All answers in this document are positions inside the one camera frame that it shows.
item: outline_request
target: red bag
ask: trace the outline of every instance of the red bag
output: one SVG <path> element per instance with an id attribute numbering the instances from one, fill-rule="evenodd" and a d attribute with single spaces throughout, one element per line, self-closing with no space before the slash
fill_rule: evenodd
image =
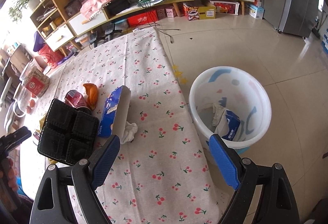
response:
<path id="1" fill-rule="evenodd" d="M 44 46 L 38 51 L 38 54 L 52 69 L 56 68 L 58 62 L 64 58 L 64 55 L 59 50 L 54 52 L 47 44 L 44 44 Z"/>
<path id="2" fill-rule="evenodd" d="M 158 21 L 158 17 L 157 17 L 156 10 L 141 13 L 136 16 L 132 16 L 128 18 L 128 23 L 130 26 L 148 24 L 157 21 Z"/>

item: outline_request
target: screw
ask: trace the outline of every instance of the screw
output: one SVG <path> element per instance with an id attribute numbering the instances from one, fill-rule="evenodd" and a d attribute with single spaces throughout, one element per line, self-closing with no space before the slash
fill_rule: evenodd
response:
<path id="1" fill-rule="evenodd" d="M 48 167 L 48 170 L 54 170 L 54 169 L 55 169 L 55 167 L 56 167 L 56 166 L 55 166 L 55 165 L 53 165 L 53 164 L 52 164 L 52 165 L 49 165 L 49 167 Z"/>
<path id="2" fill-rule="evenodd" d="M 83 166 L 83 165 L 87 164 L 87 162 L 88 162 L 88 160 L 86 160 L 86 159 L 84 158 L 84 159 L 81 159 L 81 160 L 79 161 L 79 164 L 80 164 L 81 166 Z"/>
<path id="3" fill-rule="evenodd" d="M 251 160 L 249 158 L 243 158 L 241 160 L 245 165 L 249 165 L 251 163 Z"/>
<path id="4" fill-rule="evenodd" d="M 274 166 L 275 166 L 275 168 L 276 168 L 277 170 L 281 170 L 281 169 L 282 169 L 282 165 L 279 164 L 279 163 L 274 164 Z"/>

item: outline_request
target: plastic bucket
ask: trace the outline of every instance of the plastic bucket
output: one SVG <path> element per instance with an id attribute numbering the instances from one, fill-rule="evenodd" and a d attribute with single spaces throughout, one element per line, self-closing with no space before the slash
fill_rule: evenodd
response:
<path id="1" fill-rule="evenodd" d="M 200 108 L 215 102 L 228 108 L 240 118 L 233 141 L 224 140 L 238 153 L 262 138 L 271 121 L 271 104 L 263 86 L 250 74 L 234 67 L 215 67 L 201 73 L 193 82 L 189 94 L 191 115 L 203 148 L 213 132 L 199 116 Z"/>

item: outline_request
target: blue gripper pad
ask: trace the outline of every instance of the blue gripper pad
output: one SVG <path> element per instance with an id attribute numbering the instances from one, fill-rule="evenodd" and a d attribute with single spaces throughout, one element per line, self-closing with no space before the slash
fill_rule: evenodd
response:
<path id="1" fill-rule="evenodd" d="M 104 184 L 104 181 L 112 167 L 118 152 L 120 151 L 120 139 L 115 136 L 113 141 L 109 144 L 97 165 L 93 169 L 93 178 L 91 182 L 91 188 L 96 190 L 97 187 Z"/>
<path id="2" fill-rule="evenodd" d="M 240 185 L 237 168 L 214 135 L 209 139 L 209 148 L 225 182 L 236 190 Z"/>

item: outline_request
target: tiled floor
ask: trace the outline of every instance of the tiled floor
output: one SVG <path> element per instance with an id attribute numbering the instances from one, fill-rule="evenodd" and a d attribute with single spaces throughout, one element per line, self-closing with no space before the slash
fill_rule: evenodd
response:
<path id="1" fill-rule="evenodd" d="M 301 220 L 328 195 L 328 57 L 320 41 L 278 34 L 265 20 L 250 16 L 219 16 L 188 22 L 184 17 L 163 19 L 160 34 L 172 64 L 188 82 L 181 84 L 188 100 L 190 87 L 204 70 L 233 66 L 247 71 L 265 87 L 272 105 L 266 135 L 242 156 L 258 165 L 283 165 L 293 187 Z M 232 194 L 215 166 L 210 171 L 217 186 Z M 260 195 L 256 188 L 251 223 Z"/>

